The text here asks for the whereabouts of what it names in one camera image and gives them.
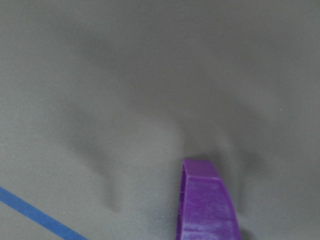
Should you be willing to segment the purple sloped block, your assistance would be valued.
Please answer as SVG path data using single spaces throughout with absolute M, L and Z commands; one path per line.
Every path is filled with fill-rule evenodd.
M 207 160 L 182 161 L 177 240 L 239 240 L 236 212 L 214 164 Z

